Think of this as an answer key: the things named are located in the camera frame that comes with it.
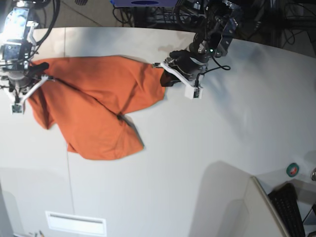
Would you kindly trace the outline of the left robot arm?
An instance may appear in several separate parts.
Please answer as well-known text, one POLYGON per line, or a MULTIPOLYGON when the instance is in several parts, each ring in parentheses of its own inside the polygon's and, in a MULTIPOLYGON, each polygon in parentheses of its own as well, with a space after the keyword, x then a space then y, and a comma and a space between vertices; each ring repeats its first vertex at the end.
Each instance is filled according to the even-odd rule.
POLYGON ((168 65, 189 79, 207 67, 209 60, 226 56, 244 9, 237 0, 210 0, 193 42, 184 50, 173 51, 168 65))

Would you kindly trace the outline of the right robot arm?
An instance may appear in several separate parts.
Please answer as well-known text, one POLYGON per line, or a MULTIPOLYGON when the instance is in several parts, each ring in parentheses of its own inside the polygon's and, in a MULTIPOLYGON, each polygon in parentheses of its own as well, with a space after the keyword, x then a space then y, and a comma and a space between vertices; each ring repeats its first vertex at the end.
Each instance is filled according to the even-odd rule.
POLYGON ((62 39, 66 52, 73 47, 82 56, 69 55, 32 64, 40 47, 33 37, 37 22, 29 19, 33 4, 18 1, 4 21, 0 35, 0 87, 15 104, 23 103, 45 83, 54 90, 86 94, 122 91, 132 82, 157 87, 158 80, 180 73, 172 60, 146 64, 125 55, 97 55, 103 49, 131 48, 145 39, 147 29, 68 28, 62 39))

